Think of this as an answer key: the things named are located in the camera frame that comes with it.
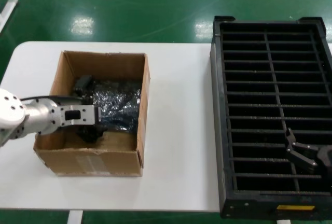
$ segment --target robotic arm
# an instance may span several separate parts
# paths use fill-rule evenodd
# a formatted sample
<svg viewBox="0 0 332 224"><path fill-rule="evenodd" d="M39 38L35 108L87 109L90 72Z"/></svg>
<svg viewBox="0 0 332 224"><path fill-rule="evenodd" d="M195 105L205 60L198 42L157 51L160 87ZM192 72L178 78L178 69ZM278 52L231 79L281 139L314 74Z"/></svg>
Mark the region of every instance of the robotic arm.
<svg viewBox="0 0 332 224"><path fill-rule="evenodd" d="M286 157L290 162L310 174L321 174L332 184L332 145L318 147L299 143L290 128L287 129L286 139Z"/></svg>
<svg viewBox="0 0 332 224"><path fill-rule="evenodd" d="M100 120L100 108L84 105L79 97L18 99L0 89L0 146L9 139L21 138L29 133L44 135L73 125L93 126Z"/></svg>

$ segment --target yellow label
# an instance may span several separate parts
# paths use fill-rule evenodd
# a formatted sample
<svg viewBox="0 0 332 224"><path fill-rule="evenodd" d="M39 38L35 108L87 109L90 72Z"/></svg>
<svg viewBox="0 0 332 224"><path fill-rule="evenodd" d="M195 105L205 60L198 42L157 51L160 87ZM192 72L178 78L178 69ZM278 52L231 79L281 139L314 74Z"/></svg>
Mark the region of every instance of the yellow label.
<svg viewBox="0 0 332 224"><path fill-rule="evenodd" d="M277 209L279 210L303 210L310 211L313 210L315 206L294 206L294 205L279 205Z"/></svg>

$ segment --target open cardboard box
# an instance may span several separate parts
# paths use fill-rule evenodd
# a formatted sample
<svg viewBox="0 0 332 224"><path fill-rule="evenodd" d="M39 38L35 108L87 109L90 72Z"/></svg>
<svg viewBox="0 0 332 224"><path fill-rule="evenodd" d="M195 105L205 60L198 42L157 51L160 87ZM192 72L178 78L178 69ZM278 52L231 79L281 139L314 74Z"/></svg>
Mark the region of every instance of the open cardboard box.
<svg viewBox="0 0 332 224"><path fill-rule="evenodd" d="M147 56L62 52L50 94L70 95L75 80L82 75L101 80L142 81L137 135L107 131L95 144L85 143L70 131L37 135L36 154L57 175L141 176L150 82Z"/></svg>

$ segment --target white table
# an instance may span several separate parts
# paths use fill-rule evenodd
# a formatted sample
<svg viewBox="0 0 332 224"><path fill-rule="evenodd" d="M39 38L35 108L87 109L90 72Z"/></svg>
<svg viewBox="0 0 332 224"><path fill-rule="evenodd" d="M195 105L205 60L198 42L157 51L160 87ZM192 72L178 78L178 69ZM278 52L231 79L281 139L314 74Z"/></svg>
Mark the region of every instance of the white table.
<svg viewBox="0 0 332 224"><path fill-rule="evenodd" d="M0 208L218 212L210 44L28 42L1 83L18 97L47 95L62 50L144 52L151 83L144 173L57 177L34 134L0 149Z"/></svg>

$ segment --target green floor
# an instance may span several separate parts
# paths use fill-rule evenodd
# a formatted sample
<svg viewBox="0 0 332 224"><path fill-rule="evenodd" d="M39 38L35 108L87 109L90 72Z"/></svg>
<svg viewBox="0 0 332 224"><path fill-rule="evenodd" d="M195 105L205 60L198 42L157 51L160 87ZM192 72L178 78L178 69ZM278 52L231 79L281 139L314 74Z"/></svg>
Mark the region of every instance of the green floor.
<svg viewBox="0 0 332 224"><path fill-rule="evenodd" d="M0 9L6 1L0 0ZM19 0L0 34L0 77L15 47L25 41L209 43L215 15L248 20L321 16L332 41L332 0ZM67 215L0 211L0 223L66 223ZM248 223L206 213L84 213L83 223L109 222Z"/></svg>

